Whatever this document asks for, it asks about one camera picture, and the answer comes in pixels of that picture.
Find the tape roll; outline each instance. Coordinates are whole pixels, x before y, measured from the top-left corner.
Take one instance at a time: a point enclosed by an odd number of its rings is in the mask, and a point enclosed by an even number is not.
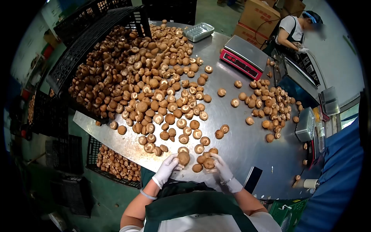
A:
[[[318,186],[318,179],[305,179],[303,187],[306,189],[315,189]]]

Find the hand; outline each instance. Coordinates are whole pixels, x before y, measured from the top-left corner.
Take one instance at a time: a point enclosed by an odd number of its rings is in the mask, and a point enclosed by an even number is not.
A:
[[[182,170],[183,165],[179,164],[178,154],[172,154],[161,164],[156,174],[152,177],[153,181],[162,189],[167,182],[173,170]]]
[[[231,193],[237,193],[242,190],[242,185],[236,180],[236,178],[233,176],[233,173],[229,169],[228,165],[224,162],[224,160],[218,156],[217,154],[211,153],[211,156],[214,157],[216,160],[214,160],[215,168],[220,173],[220,178],[222,181],[226,181],[231,179],[229,182],[227,182],[228,189]],[[208,173],[215,172],[214,169],[208,170]]]
[[[308,51],[308,48],[299,48],[299,51],[297,51],[297,53],[307,53]]]

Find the stainless steel table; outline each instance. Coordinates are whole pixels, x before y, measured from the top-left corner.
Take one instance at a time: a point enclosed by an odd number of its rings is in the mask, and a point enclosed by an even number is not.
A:
[[[178,23],[168,23],[168,25],[181,28],[186,27],[186,25]],[[253,94],[253,89],[249,86],[250,78],[219,59],[219,50],[223,48],[228,40],[228,36],[214,32],[212,36],[194,43],[191,57],[200,56],[204,63],[195,77],[188,78],[185,74],[181,76],[182,80],[197,81],[200,74],[204,73],[206,65],[211,65],[214,68],[204,86],[204,94],[209,94],[212,97],[212,101],[210,103],[198,101],[206,106],[205,111],[208,113],[209,118],[207,121],[202,121],[198,116],[193,117],[193,120],[200,122],[199,129],[202,131],[203,136],[207,136],[211,140],[210,145],[205,147],[205,150],[207,151],[212,147],[218,148],[219,154],[229,165],[235,178],[242,184],[246,182],[251,167],[256,166],[262,169],[262,176],[253,192],[257,198],[291,199],[310,196],[303,189],[291,188],[294,183],[294,176],[301,174],[303,171],[302,160],[306,154],[302,143],[295,136],[296,124],[292,119],[286,123],[286,126],[281,131],[280,139],[267,143],[265,136],[269,131],[265,130],[261,125],[266,118],[254,117],[255,124],[247,125],[245,119],[251,116],[252,109],[248,108],[242,101],[240,101],[240,105],[237,108],[231,106],[231,100],[238,98],[239,93],[245,92],[247,95],[251,95]],[[263,79],[268,78],[266,74],[270,70],[273,71],[272,67],[267,66],[262,75]],[[237,89],[234,86],[236,80],[242,82],[242,88]],[[270,81],[271,86],[273,86],[273,79],[270,79]],[[217,95],[219,88],[224,88],[227,91],[224,97]],[[176,93],[176,98],[180,97],[180,92]],[[297,108],[293,106],[291,117],[297,115]],[[196,158],[199,156],[194,152],[194,147],[200,142],[190,136],[188,144],[181,144],[178,141],[178,137],[183,131],[175,124],[170,126],[177,132],[175,142],[160,139],[161,126],[155,124],[154,135],[157,138],[155,144],[157,146],[164,144],[169,148],[169,152],[157,157],[144,151],[143,146],[138,143],[138,138],[141,134],[134,133],[131,127],[128,127],[127,133],[122,136],[117,131],[112,130],[109,125],[97,127],[93,119],[80,112],[76,112],[73,120],[100,142],[154,172],[158,170],[166,157],[172,153],[177,153],[179,147],[186,146],[190,150],[191,161],[184,170],[175,171],[171,178],[182,181],[205,182],[208,186],[221,191],[220,186],[217,184],[219,181],[217,174],[206,174],[205,170],[200,173],[192,171],[192,166],[196,163]],[[127,126],[120,114],[116,115],[116,121],[119,125]],[[221,140],[217,140],[214,132],[223,124],[228,124],[230,131]]]

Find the scale display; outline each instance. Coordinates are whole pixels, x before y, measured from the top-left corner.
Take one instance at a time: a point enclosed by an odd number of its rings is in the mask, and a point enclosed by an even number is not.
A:
[[[254,80],[259,80],[262,75],[262,72],[255,68],[252,64],[226,49],[223,49],[219,58],[227,61],[229,64],[238,68]]]
[[[224,58],[225,59],[228,59],[229,61],[232,61],[233,63],[235,63],[236,65],[238,65],[240,68],[242,68],[246,72],[250,73],[253,77],[256,77],[257,76],[257,72],[255,72],[249,66],[245,65],[244,63],[242,63],[241,61],[237,60],[233,56],[230,56],[228,53],[226,53],[224,55]]]

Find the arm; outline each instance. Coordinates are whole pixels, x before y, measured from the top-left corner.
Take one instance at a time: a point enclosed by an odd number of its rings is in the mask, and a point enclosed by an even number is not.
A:
[[[148,182],[143,192],[152,197],[157,196],[162,186],[167,182],[173,170],[182,170],[183,165],[179,164],[178,154],[172,154],[167,157],[161,164],[160,168],[152,179]],[[153,202],[152,199],[147,198],[142,193],[139,193],[134,200],[130,202],[124,211],[120,228],[128,225],[138,226],[143,228],[143,221],[145,218],[145,206]]]
[[[285,31],[285,29],[280,27],[279,32],[278,32],[277,41],[285,47],[292,48],[295,51],[299,51],[299,48],[297,48],[290,41],[288,41],[287,37],[289,37],[289,33],[287,31]]]
[[[160,187],[153,180],[150,180],[143,189],[143,192],[155,197],[157,196],[159,190]],[[120,228],[127,225],[134,225],[143,228],[145,206],[151,204],[152,202],[152,199],[149,199],[143,194],[139,193],[124,211],[121,217]]]
[[[251,214],[257,212],[268,212],[267,209],[259,202],[259,200],[244,188],[242,188],[241,191],[234,193],[233,196],[236,199],[238,206],[246,215],[251,216]]]
[[[248,216],[256,212],[268,212],[260,202],[246,191],[242,185],[233,177],[228,165],[217,154],[211,153],[211,156],[216,160],[214,161],[215,168],[219,171],[220,177],[223,181],[231,179],[227,182],[229,191],[236,199],[238,206]]]

